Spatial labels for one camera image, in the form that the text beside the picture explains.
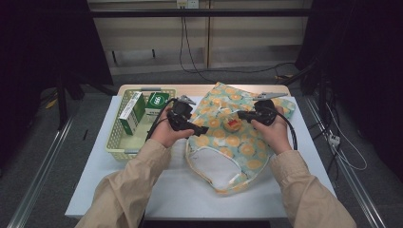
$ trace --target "human arm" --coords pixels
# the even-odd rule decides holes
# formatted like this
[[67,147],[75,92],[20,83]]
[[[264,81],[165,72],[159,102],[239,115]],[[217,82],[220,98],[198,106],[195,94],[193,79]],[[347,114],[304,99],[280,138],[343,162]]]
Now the human arm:
[[170,147],[193,130],[174,131],[166,119],[160,124],[139,154],[125,169],[106,176],[98,184],[91,207],[76,227],[137,227],[151,195],[152,187],[169,165]]
[[[281,107],[276,109],[283,113]],[[270,126],[256,121],[251,124],[276,153],[270,160],[270,168],[294,227],[356,227],[345,207],[317,177],[310,174],[299,152],[291,149],[287,124],[282,118],[276,117]]]

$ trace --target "beige sleeve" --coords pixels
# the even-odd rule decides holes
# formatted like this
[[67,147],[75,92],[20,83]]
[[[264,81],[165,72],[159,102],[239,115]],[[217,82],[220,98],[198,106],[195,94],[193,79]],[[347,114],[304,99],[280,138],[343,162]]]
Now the beige sleeve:
[[76,227],[137,227],[152,187],[169,165],[170,151],[148,140],[124,170],[106,176]]
[[282,201],[294,227],[356,227],[338,199],[323,186],[298,151],[283,152],[270,161]]

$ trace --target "light green basket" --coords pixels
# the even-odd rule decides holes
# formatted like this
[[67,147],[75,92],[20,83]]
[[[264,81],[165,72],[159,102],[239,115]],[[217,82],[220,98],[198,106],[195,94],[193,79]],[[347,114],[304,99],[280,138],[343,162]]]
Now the light green basket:
[[115,160],[125,162],[134,158],[140,148],[145,143],[147,132],[150,129],[152,122],[149,122],[145,114],[139,122],[136,131],[132,136],[126,135],[119,116],[125,109],[128,101],[133,96],[134,92],[141,91],[144,95],[145,103],[147,103],[152,92],[164,92],[169,94],[169,99],[176,96],[176,89],[173,88],[140,88],[127,89],[122,97],[119,110],[116,113],[115,121],[106,142],[106,151],[110,153]]

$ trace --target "white table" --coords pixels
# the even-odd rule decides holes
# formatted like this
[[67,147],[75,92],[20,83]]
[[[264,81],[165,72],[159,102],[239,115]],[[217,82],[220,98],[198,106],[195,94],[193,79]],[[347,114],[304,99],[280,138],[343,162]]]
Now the white table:
[[[189,97],[196,102],[202,98]],[[293,97],[284,98],[296,103]],[[115,161],[105,150],[108,132],[120,100],[120,96],[112,98],[86,168],[66,211],[68,217],[77,219],[82,217],[91,205],[95,187],[100,180],[125,167],[124,162]],[[311,173],[336,195],[298,107],[290,122],[296,130],[298,150],[308,164]],[[172,161],[153,188],[145,211],[146,219],[286,218],[279,186],[268,166],[246,190],[230,196],[221,196],[216,194],[210,184],[187,165],[183,157],[184,146],[185,140],[179,140],[174,144]]]

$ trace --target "black stand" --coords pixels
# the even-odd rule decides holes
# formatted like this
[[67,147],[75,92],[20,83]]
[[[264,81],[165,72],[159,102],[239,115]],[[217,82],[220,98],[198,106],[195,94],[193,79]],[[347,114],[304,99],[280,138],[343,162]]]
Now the black stand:
[[114,96],[117,94],[116,91],[108,89],[102,85],[96,84],[90,81],[88,78],[83,77],[79,74],[70,72],[68,75],[65,71],[60,70],[57,75],[57,96],[59,102],[59,115],[60,122],[58,130],[61,130],[68,119],[67,113],[67,101],[66,101],[66,90],[73,100],[82,100],[85,96],[85,92],[81,89],[80,83],[90,85],[106,95]]
[[326,83],[329,63],[336,55],[336,51],[340,46],[344,33],[349,25],[351,12],[354,9],[355,2],[345,9],[341,9],[344,13],[340,13],[340,20],[337,20],[334,28],[331,30],[323,45],[317,52],[317,55],[312,59],[311,63],[300,71],[298,74],[287,79],[282,84],[289,86],[293,82],[300,80],[301,90],[304,95],[312,95],[315,89],[319,89],[318,108],[319,115],[322,121],[327,124],[326,110]]

